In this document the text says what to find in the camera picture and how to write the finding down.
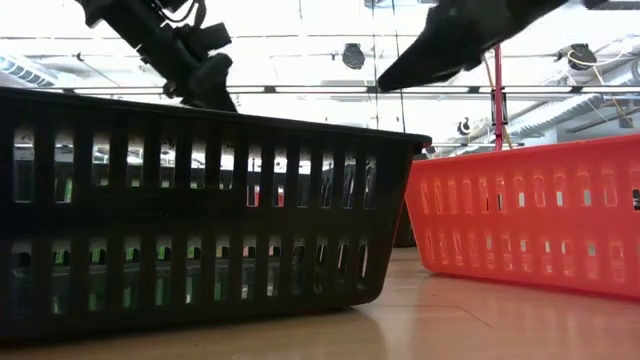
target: white ceiling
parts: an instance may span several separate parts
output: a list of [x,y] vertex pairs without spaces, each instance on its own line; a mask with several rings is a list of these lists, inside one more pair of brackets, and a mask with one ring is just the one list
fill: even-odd
[[[95,29],[84,24],[82,8],[74,0],[5,0],[11,11],[0,12],[0,53],[30,59],[55,70],[59,86],[161,86],[153,69],[144,66],[136,53],[105,23]],[[389,7],[374,16],[363,0],[208,0],[205,24],[224,21],[235,38],[223,49],[234,59],[231,85],[320,85],[327,82],[354,83],[375,79],[417,36],[424,26],[429,5],[417,0],[396,0],[395,16]],[[572,43],[589,43],[603,50],[600,60],[620,53],[619,40],[640,35],[636,12],[586,11],[565,6],[541,19],[503,45],[503,76],[508,85],[538,85],[558,79],[567,71],[566,62],[552,54]],[[371,55],[361,70],[350,70],[338,56],[345,43],[360,43]],[[378,56],[374,59],[372,48]],[[80,53],[84,62],[78,61]],[[587,81],[593,74],[573,74]],[[452,84],[488,85],[484,67],[458,76]],[[321,95],[239,95],[240,110],[301,120],[375,126],[401,130],[402,118],[411,132],[427,133],[437,141],[456,135],[458,121],[490,116],[488,101],[384,101],[362,95],[360,102],[338,102]],[[157,97],[137,98],[161,101]],[[532,101],[510,101],[510,113],[521,111]]]

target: ceiling pipe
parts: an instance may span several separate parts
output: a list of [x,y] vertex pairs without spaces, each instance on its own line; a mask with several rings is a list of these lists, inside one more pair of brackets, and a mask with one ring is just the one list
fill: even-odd
[[[640,64],[636,58],[603,76],[607,85],[638,86],[640,85]],[[589,85],[600,85],[593,82]],[[565,101],[546,103],[519,117],[510,120],[508,131],[513,138],[522,139],[529,135],[541,133],[566,121],[586,115],[595,109],[599,109],[606,102],[604,94],[583,94]],[[475,139],[476,142],[488,143],[493,136],[482,135]],[[468,152],[462,149],[456,155]]]

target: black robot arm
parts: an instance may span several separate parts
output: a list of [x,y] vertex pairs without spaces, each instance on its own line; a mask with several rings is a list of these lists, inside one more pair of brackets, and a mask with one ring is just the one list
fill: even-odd
[[173,27],[174,13],[189,0],[77,0],[86,24],[106,21],[167,82],[165,95],[188,106],[236,112],[227,91],[233,61],[223,53],[209,55],[231,43],[223,23],[202,28],[204,0],[192,0],[185,19],[196,11],[193,25]]
[[[378,79],[382,91],[445,82],[567,0],[440,0],[425,29]],[[592,9],[607,0],[583,0]]]

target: metal pole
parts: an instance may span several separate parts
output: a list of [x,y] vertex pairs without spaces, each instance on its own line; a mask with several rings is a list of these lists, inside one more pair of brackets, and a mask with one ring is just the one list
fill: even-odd
[[502,150],[502,144],[503,144],[502,125],[504,123],[504,114],[503,114],[503,107],[502,107],[502,50],[500,49],[500,45],[496,46],[494,51],[495,51],[495,65],[496,65],[496,69],[495,69],[496,82],[495,82],[495,91],[494,91],[495,96],[493,98],[493,104],[492,104],[492,106],[495,109],[494,114],[496,116],[496,119],[495,119],[496,146],[494,150],[500,151]]

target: cable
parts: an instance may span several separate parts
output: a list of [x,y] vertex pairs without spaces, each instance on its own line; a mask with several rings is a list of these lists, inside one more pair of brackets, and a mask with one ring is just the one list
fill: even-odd
[[[596,73],[596,76],[598,77],[598,80],[600,81],[600,84],[602,84],[602,86],[605,86],[604,79],[602,78],[602,75],[600,74],[600,71],[598,71],[598,67],[594,66],[593,67],[593,71]],[[616,99],[615,98],[611,98],[611,101],[613,101],[613,104],[618,109],[618,112],[620,113],[620,115],[622,115],[624,117],[624,119],[627,120],[629,125],[631,125],[631,128],[635,129],[635,126],[633,126],[633,121],[631,121],[631,119],[629,119],[629,117],[627,116],[627,112],[622,110],[622,107],[620,106],[620,104],[618,104]]]
[[[391,0],[391,9],[393,10],[393,19],[394,21],[397,21],[396,19],[396,0]],[[394,31],[396,33],[396,53],[398,55],[398,57],[400,57],[400,44],[399,44],[399,38],[398,38],[398,27],[394,26]],[[401,113],[402,113],[402,132],[406,133],[407,132],[407,125],[405,123],[404,120],[404,91],[403,89],[400,89],[400,109],[401,109]]]
[[[600,84],[602,84],[603,86],[606,86],[605,82],[604,82],[604,79],[600,75],[600,72],[597,70],[597,68],[594,67],[593,69],[594,69],[594,71],[596,73],[596,76],[598,77],[598,80],[600,81]],[[571,76],[571,74],[567,73],[567,77],[569,78],[569,80],[571,80],[571,82],[574,85],[576,85],[576,86],[578,85],[578,82],[573,78],[573,76]],[[620,105],[618,104],[618,102],[615,99],[611,99],[611,100],[616,105],[616,108],[618,109],[618,112],[620,113],[620,115],[622,115],[625,118],[625,120],[629,123],[629,125],[631,125],[631,127],[635,129],[635,126],[633,125],[633,122],[627,116],[627,112],[622,110],[622,108],[620,107]],[[593,106],[591,101],[589,101],[588,104],[589,104],[589,106],[591,106],[593,111],[595,111],[602,118],[602,120],[604,120],[605,122],[611,121],[608,117],[604,116],[604,114],[602,112],[600,112],[600,110],[598,110],[595,106]]]
[[[496,86],[493,83],[493,76],[491,75],[491,68],[489,67],[489,62],[487,61],[487,57],[485,55],[482,55],[482,62],[484,62],[484,68],[487,72],[487,78],[489,79],[489,86],[491,87],[491,90],[495,90]],[[500,126],[502,126],[502,134],[507,138],[507,144],[509,145],[509,150],[513,149],[513,143],[511,142],[511,135],[509,134],[509,130],[507,129],[506,126],[504,126],[504,123],[502,121],[503,119],[496,119],[496,126],[498,126],[498,122],[500,123]]]
[[[375,6],[371,7],[371,22],[373,23],[373,34],[372,34],[372,39],[373,39],[373,78],[378,79],[378,66],[376,64],[376,61],[378,60],[378,55],[376,52],[376,28],[375,28],[375,23],[376,23],[376,13],[375,13]],[[376,84],[375,86],[376,88],[376,130],[380,130],[380,109],[378,107],[378,96],[380,93],[380,89],[378,88],[378,85]]]

